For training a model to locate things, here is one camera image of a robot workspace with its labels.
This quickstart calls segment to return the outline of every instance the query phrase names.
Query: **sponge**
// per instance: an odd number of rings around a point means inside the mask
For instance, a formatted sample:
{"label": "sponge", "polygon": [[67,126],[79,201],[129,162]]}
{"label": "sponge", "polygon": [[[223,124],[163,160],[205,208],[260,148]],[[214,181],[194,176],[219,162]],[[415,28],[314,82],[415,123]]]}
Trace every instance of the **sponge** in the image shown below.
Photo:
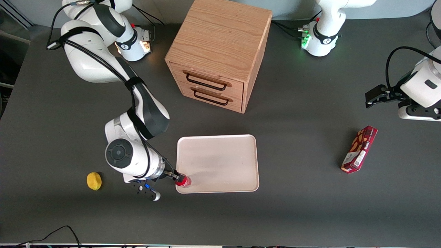
{"label": "sponge", "polygon": [[101,176],[96,172],[91,172],[87,175],[87,186],[90,189],[97,191],[101,187]]}

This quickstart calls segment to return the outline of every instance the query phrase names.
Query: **table surface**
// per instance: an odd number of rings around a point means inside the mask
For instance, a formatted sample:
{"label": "table surface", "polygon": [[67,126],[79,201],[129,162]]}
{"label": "table surface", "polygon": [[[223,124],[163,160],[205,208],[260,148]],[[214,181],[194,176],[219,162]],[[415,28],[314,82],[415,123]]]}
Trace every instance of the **table surface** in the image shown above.
{"label": "table surface", "polygon": [[[45,50],[48,30],[34,30],[0,121],[0,243],[70,225],[83,243],[440,247],[440,124],[399,119],[395,103],[364,104],[394,48],[431,51],[428,21],[348,20],[323,58],[272,25],[245,114],[181,95],[164,61],[179,26],[158,26],[153,53],[130,63],[171,116],[151,143],[175,163],[183,136],[252,134],[260,188],[181,195],[162,180],[154,203],[104,158],[104,125],[130,106],[124,85],[83,81],[62,49]],[[398,52],[391,82],[420,59]],[[347,175],[340,165],[367,125],[378,135],[361,171]],[[92,171],[103,173],[97,192],[86,185]],[[74,241],[68,230],[48,239]]]}

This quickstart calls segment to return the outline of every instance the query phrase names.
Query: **white tray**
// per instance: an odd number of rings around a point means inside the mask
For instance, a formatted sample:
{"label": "white tray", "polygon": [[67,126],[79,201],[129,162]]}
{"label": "white tray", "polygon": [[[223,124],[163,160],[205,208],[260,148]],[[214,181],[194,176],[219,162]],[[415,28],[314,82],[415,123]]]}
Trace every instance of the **white tray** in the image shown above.
{"label": "white tray", "polygon": [[181,194],[252,192],[259,187],[256,139],[252,135],[182,137],[176,169],[190,177]]}

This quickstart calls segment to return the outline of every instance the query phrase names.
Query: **black metal handle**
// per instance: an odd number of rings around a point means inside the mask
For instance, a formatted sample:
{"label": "black metal handle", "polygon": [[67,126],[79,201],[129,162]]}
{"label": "black metal handle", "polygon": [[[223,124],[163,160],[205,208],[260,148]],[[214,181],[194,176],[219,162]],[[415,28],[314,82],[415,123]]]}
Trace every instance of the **black metal handle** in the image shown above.
{"label": "black metal handle", "polygon": [[209,88],[214,89],[214,90],[220,90],[220,91],[225,90],[227,88],[227,84],[226,83],[224,83],[224,87],[219,88],[219,87],[212,86],[212,85],[209,85],[209,84],[206,84],[206,83],[202,83],[202,82],[199,82],[199,81],[196,81],[196,80],[192,80],[192,79],[188,78],[189,76],[190,76],[190,73],[187,73],[187,81],[188,82],[192,82],[192,83],[195,83],[195,84],[198,84],[198,85],[202,85],[202,86],[209,87]]}
{"label": "black metal handle", "polygon": [[219,101],[215,101],[215,100],[211,100],[211,99],[208,99],[208,98],[205,98],[205,97],[198,96],[198,95],[196,95],[196,92],[199,92],[199,91],[193,89],[194,97],[202,99],[202,100],[205,100],[205,101],[209,101],[209,102],[212,102],[212,103],[216,103],[216,104],[219,104],[219,105],[222,105],[222,106],[226,106],[228,104],[228,102],[230,101],[230,99],[221,98],[222,100],[226,100],[225,103],[222,103],[222,102],[219,102]]}

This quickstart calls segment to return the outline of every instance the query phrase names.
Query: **wooden drawer cabinet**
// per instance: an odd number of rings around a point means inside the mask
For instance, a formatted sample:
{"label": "wooden drawer cabinet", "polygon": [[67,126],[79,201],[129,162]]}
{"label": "wooden drawer cabinet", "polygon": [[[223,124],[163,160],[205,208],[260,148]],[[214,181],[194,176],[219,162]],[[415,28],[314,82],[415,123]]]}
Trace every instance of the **wooden drawer cabinet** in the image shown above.
{"label": "wooden drawer cabinet", "polygon": [[244,113],[271,17],[229,0],[195,0],[165,57],[181,93]]}

